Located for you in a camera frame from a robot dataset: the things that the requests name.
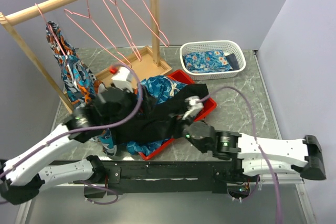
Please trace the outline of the orange blue patterned shorts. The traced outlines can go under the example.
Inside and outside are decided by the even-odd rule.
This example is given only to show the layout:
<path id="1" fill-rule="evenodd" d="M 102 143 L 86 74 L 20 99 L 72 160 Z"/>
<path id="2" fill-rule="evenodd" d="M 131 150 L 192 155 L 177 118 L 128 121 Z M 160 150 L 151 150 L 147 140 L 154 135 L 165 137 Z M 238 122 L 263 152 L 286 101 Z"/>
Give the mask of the orange blue patterned shorts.
<path id="1" fill-rule="evenodd" d="M 46 38 L 60 67 L 67 96 L 74 109 L 81 108 L 91 102 L 97 94 L 105 91 L 106 86 L 78 57 L 76 49 L 64 39 L 60 27 L 52 21 L 48 21 L 48 23 L 52 26 L 55 35 L 68 55 L 68 57 L 65 57 L 62 54 L 46 25 Z"/>

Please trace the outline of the white plastic basket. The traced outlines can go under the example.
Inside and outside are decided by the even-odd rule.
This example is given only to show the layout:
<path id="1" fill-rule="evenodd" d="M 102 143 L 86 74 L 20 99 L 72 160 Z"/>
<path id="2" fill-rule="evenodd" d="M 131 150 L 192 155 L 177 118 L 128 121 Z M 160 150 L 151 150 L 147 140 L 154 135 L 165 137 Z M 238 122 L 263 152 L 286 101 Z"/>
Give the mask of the white plastic basket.
<path id="1" fill-rule="evenodd" d="M 204 52 L 210 50 L 222 50 L 229 54 L 235 54 L 238 63 L 239 70 L 226 71 L 226 72 L 211 72 L 211 73 L 191 73 L 189 72 L 183 63 L 182 56 L 190 52 Z M 233 41 L 230 40 L 212 40 L 212 41 L 198 41 L 188 42 L 180 48 L 180 60 L 183 70 L 194 80 L 212 80 L 212 79 L 225 79 L 232 78 L 238 73 L 242 72 L 246 67 L 246 60 L 241 48 Z"/>

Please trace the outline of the wooden clothes rack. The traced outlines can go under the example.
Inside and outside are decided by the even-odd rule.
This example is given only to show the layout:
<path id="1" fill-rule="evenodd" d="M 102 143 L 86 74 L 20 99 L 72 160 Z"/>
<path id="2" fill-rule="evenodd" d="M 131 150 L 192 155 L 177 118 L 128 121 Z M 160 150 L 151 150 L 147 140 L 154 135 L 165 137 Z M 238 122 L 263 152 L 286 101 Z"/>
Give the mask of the wooden clothes rack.
<path id="1" fill-rule="evenodd" d="M 69 98 L 61 91 L 60 87 L 38 60 L 24 39 L 19 35 L 14 26 L 75 1 L 78 0 L 48 0 L 7 16 L 1 15 L 1 25 L 13 37 L 25 55 L 58 93 L 62 103 L 69 112 L 73 111 L 73 106 L 70 104 Z M 109 68 L 99 72 L 97 76 L 108 84 L 119 84 L 123 88 L 126 86 L 134 87 L 137 74 L 140 77 L 148 78 L 155 74 L 165 75 L 171 73 L 172 68 L 160 57 L 160 44 L 168 46 L 169 42 L 167 39 L 161 40 L 160 38 L 162 32 L 160 31 L 159 25 L 159 0 L 150 0 L 150 6 L 147 7 L 147 9 L 152 17 L 152 25 L 149 27 L 153 34 L 152 46 L 145 46 L 138 50 L 138 52 L 124 58 L 120 64 L 116 66 L 116 72 L 110 72 Z"/>

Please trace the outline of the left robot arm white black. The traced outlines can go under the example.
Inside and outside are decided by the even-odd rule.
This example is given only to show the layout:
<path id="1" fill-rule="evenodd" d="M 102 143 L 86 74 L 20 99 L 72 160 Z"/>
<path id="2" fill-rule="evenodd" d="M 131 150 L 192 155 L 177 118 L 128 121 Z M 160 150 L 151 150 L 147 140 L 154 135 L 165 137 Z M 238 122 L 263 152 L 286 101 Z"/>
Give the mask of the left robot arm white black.
<path id="1" fill-rule="evenodd" d="M 67 182 L 98 183 L 107 172 L 98 156 L 52 166 L 69 148 L 78 147 L 104 130 L 118 127 L 139 110 L 143 91 L 109 88 L 91 103 L 74 110 L 48 136 L 19 156 L 1 161 L 1 197 L 13 205 L 35 198 L 42 190 Z"/>

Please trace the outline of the dark denim cloth in basket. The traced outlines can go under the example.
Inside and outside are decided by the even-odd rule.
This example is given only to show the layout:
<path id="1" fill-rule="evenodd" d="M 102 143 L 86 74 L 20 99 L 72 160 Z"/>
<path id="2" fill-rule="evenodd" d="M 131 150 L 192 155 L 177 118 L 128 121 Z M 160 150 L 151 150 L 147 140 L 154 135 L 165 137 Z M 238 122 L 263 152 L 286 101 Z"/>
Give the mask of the dark denim cloth in basket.
<path id="1" fill-rule="evenodd" d="M 235 54 L 229 54 L 226 56 L 226 60 L 227 62 L 230 64 L 231 68 L 235 71 L 235 70 L 239 70 L 239 63 L 238 60 L 235 56 Z"/>

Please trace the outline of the blue floral cloth in basket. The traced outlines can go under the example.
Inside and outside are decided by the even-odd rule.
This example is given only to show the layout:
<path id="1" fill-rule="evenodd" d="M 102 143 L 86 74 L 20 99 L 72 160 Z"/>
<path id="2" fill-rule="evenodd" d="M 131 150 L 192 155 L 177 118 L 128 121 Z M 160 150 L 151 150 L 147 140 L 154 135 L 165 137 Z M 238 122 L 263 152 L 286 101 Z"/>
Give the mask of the blue floral cloth in basket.
<path id="1" fill-rule="evenodd" d="M 233 71 L 226 60 L 229 53 L 222 50 L 190 52 L 182 56 L 185 68 L 191 73 Z"/>

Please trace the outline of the black garment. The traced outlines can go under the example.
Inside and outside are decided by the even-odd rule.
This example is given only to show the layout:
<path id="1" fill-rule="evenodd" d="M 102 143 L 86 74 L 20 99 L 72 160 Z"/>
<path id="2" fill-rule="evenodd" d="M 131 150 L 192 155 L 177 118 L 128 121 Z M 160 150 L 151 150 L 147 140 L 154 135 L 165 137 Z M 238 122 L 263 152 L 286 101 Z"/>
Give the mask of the black garment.
<path id="1" fill-rule="evenodd" d="M 144 86 L 142 90 L 141 111 L 128 123 L 111 129 L 112 139 L 117 145 L 131 141 L 147 144 L 178 135 L 177 117 L 187 110 L 185 99 L 195 95 L 201 99 L 209 94 L 206 84 L 190 84 L 166 102 L 155 105 L 156 99 Z"/>

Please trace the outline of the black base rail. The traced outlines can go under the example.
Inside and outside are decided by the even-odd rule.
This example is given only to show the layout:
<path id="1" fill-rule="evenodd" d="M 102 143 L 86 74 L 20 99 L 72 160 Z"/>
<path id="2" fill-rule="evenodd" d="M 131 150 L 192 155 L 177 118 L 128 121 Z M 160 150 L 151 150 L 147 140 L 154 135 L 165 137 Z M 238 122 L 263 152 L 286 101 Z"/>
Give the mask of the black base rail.
<path id="1" fill-rule="evenodd" d="M 119 195 L 210 191 L 225 194 L 229 184 L 256 182 L 237 163 L 227 161 L 104 161 L 104 172 L 92 181 Z"/>

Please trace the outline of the blue floral shorts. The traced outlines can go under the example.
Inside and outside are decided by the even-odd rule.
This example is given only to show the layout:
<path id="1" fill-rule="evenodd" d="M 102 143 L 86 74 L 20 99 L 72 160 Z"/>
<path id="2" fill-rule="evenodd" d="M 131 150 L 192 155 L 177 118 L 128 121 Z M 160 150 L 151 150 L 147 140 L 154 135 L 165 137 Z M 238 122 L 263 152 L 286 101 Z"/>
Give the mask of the blue floral shorts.
<path id="1" fill-rule="evenodd" d="M 167 76 L 155 76 L 141 81 L 141 85 L 144 86 L 149 95 L 156 99 L 155 105 L 161 104 L 174 97 L 186 84 L 174 81 Z M 152 143 L 140 144 L 134 141 L 127 143 L 127 151 L 134 155 L 136 153 L 143 153 L 145 156 L 152 154 L 169 138 L 164 140 L 158 140 Z"/>

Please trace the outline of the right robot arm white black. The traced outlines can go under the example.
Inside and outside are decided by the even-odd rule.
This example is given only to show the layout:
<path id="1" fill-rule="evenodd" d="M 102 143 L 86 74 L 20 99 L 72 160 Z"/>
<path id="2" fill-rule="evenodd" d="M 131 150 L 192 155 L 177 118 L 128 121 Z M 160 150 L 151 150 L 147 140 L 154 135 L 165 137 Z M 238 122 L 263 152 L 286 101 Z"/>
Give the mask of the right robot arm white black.
<path id="1" fill-rule="evenodd" d="M 218 131 L 203 121 L 182 127 L 182 135 L 201 153 L 232 161 L 230 176 L 242 181 L 271 173 L 297 173 L 303 179 L 325 180 L 322 148 L 314 135 L 303 139 L 278 140 L 244 133 Z"/>

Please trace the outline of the red plastic tray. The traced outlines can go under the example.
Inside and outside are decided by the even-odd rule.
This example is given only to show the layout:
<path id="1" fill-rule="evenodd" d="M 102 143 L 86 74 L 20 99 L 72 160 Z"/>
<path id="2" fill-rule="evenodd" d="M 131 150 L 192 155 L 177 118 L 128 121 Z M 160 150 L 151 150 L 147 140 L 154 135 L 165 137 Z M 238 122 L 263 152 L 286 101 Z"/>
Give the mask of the red plastic tray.
<path id="1" fill-rule="evenodd" d="M 172 80 L 184 83 L 186 85 L 190 85 L 190 84 L 195 83 L 195 81 L 192 80 L 181 69 L 178 69 L 178 70 L 174 71 L 173 73 L 171 73 L 167 77 L 170 77 Z M 195 119 L 196 121 L 200 121 L 200 120 L 205 119 L 217 107 L 217 103 L 213 99 L 209 98 L 208 100 L 206 100 L 206 102 L 203 103 L 203 106 L 204 107 L 203 107 L 202 111 L 197 115 L 197 117 Z M 136 154 L 139 154 L 140 157 L 143 160 L 148 161 L 148 160 L 152 159 L 153 157 L 157 156 L 160 152 L 162 152 L 164 149 L 166 149 L 174 141 L 175 141 L 175 139 L 173 139 L 173 138 L 169 139 L 166 143 L 164 143 L 161 147 L 159 147 L 156 151 L 154 151 L 152 154 L 150 154 L 148 156 L 145 156 L 143 153 L 136 153 Z"/>

